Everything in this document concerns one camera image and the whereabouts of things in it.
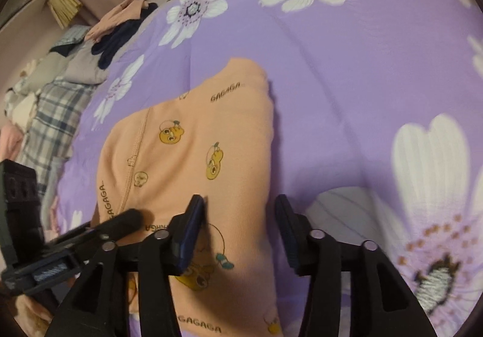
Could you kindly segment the peach cartoon print garment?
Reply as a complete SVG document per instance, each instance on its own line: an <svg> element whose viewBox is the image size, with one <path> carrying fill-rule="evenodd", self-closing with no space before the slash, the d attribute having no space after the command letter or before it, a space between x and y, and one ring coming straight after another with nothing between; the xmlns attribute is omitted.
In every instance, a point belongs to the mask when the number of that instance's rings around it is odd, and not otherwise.
<svg viewBox="0 0 483 337"><path fill-rule="evenodd" d="M179 324L198 336L279 336L266 232L273 103L263 69L233 58L186 94L118 122L101 150L101 221L139 209L136 243L194 195L206 205L187 270L169 282Z"/></svg>

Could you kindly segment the grey plaid blanket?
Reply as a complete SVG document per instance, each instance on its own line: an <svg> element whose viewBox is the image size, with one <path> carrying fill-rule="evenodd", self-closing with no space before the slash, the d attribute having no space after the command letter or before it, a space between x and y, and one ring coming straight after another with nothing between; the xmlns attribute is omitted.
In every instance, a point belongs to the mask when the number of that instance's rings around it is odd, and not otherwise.
<svg viewBox="0 0 483 337"><path fill-rule="evenodd" d="M59 79L38 92L37 112L16 161L35 170L40 197L47 191L53 159L68 155L80 118L97 88Z"/></svg>

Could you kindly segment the grey folded cloth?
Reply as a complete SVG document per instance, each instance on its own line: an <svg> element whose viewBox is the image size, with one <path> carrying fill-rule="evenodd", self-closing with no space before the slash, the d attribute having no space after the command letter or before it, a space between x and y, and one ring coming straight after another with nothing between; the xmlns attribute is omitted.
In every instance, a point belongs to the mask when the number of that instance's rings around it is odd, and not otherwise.
<svg viewBox="0 0 483 337"><path fill-rule="evenodd" d="M68 57L50 52L36 62L27 75L21 77L13 90L22 95L37 92L44 85L55 80L74 84L99 85L106 81L107 70L98 67L100 55L92 54L92 44L87 42Z"/></svg>

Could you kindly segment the dark navy garment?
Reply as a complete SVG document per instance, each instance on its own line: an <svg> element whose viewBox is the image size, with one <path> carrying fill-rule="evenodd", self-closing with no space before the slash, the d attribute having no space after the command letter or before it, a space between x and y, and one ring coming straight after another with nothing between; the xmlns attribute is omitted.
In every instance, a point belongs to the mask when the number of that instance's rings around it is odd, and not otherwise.
<svg viewBox="0 0 483 337"><path fill-rule="evenodd" d="M136 34L141 24L158 8L158 4L150 2L143 8L139 19L130 19L119 24L113 32L104 35L92 46L91 54L99 55L98 68L107 69L116 53Z"/></svg>

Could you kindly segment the purple floral bed sheet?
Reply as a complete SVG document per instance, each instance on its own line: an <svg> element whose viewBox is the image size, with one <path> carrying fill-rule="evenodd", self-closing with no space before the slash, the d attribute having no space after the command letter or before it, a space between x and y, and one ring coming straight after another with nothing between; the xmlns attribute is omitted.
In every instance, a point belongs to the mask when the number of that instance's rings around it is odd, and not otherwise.
<svg viewBox="0 0 483 337"><path fill-rule="evenodd" d="M58 187L61 232L98 215L110 131L233 58L267 76L273 140L266 232L279 336L308 282L273 224L286 194L338 240L376 241L436 334L482 293L482 13L469 0L172 0L141 25L86 107Z"/></svg>

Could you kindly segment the pink folded garment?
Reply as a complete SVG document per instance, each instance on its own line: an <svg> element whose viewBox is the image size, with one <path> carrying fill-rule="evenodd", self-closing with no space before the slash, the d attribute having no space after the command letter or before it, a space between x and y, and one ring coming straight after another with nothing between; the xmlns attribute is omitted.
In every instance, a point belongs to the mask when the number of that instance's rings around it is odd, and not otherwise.
<svg viewBox="0 0 483 337"><path fill-rule="evenodd" d="M113 32L113 30L124 22L138 20L141 12L148 9L146 0L124 0L106 13L99 22L94 25L84 36L84 40L98 42L103 36Z"/></svg>

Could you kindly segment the yellow woven basket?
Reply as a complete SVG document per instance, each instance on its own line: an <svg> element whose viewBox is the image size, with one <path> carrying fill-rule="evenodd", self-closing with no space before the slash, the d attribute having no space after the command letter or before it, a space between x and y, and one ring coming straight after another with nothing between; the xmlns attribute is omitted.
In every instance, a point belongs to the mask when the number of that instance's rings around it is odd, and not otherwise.
<svg viewBox="0 0 483 337"><path fill-rule="evenodd" d="M54 19L61 29L67 28L83 7L80 0L47 0Z"/></svg>

